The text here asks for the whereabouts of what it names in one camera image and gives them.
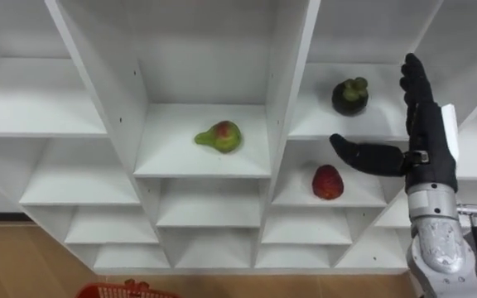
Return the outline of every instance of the toy fruit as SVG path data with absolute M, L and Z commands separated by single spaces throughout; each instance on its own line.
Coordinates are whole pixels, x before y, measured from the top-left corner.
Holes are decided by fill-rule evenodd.
M 206 145 L 222 153 L 235 150 L 242 141 L 239 127 L 231 121 L 222 121 L 213 125 L 207 132 L 196 135 L 198 145 Z
M 320 166 L 312 179 L 314 195 L 322 199 L 336 199 L 344 193 L 344 182 L 331 165 Z
M 358 77 L 347 79 L 345 82 L 336 85 L 332 91 L 332 105 L 336 112 L 353 116 L 364 110 L 368 104 L 368 81 Z

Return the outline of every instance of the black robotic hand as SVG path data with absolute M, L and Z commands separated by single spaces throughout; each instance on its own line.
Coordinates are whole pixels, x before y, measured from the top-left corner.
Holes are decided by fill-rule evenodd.
M 406 55 L 400 85 L 406 92 L 409 151 L 389 145 L 353 143 L 330 136 L 336 154 L 358 171 L 371 175 L 406 176 L 406 190 L 421 183 L 441 183 L 457 191 L 455 159 L 451 155 L 441 108 L 434 102 L 422 62 Z

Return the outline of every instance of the shelving unit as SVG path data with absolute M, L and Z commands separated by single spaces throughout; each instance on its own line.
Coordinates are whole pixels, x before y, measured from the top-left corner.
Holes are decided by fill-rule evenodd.
M 68 244 L 158 243 L 138 207 L 79 207 L 65 237 Z
M 351 244 L 343 210 L 300 210 L 272 212 L 268 215 L 263 243 L 275 244 Z
M 163 229 L 174 268 L 249 268 L 253 234 L 248 229 Z
M 69 59 L 0 59 L 0 137 L 106 137 Z
M 144 244 L 103 245 L 93 265 L 99 274 L 151 274 L 156 268 L 168 267 L 158 246 Z
M 378 141 L 405 141 L 406 104 L 399 65 L 310 63 L 305 66 L 289 140 L 317 140 L 333 133 Z M 332 108 L 334 87 L 347 78 L 368 78 L 372 100 L 365 113 L 345 117 Z
M 241 179 L 169 179 L 161 183 L 158 227 L 260 225 L 258 182 Z
M 455 105 L 477 203 L 477 2 L 0 0 L 0 200 L 99 274 L 404 272 L 403 180 L 328 138 L 406 147 L 411 51 Z M 332 90 L 357 76 L 369 104 L 341 116 Z M 194 143 L 224 120 L 236 151 Z M 324 164 L 338 199 L 312 192 Z
M 136 177 L 270 176 L 263 106 L 152 104 L 148 111 Z M 225 157 L 194 142 L 196 134 L 223 120 L 236 123 L 243 134 L 240 149 Z

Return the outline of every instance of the silver robotic arm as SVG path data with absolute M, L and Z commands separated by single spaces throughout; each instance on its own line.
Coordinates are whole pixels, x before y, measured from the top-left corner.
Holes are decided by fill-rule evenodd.
M 477 205 L 458 205 L 455 198 L 459 149 L 454 107 L 435 103 L 422 63 L 414 54 L 406 56 L 401 72 L 409 151 L 357 144 L 338 134 L 330 137 L 330 143 L 358 171 L 405 177 L 413 237 L 407 261 L 425 297 L 477 298 L 476 257 L 459 221 L 459 214 L 469 215 L 477 232 Z
M 407 193 L 414 236 L 407 261 L 425 297 L 477 298 L 476 257 L 463 239 L 454 190 L 427 183 Z M 477 222 L 477 205 L 459 209 Z

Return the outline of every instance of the mangosteen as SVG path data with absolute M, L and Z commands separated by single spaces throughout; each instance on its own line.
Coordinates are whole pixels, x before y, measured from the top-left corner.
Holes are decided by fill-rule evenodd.
M 353 116 L 364 110 L 368 105 L 368 81 L 358 77 L 356 79 L 347 79 L 343 83 L 336 85 L 332 91 L 332 105 L 336 112 Z

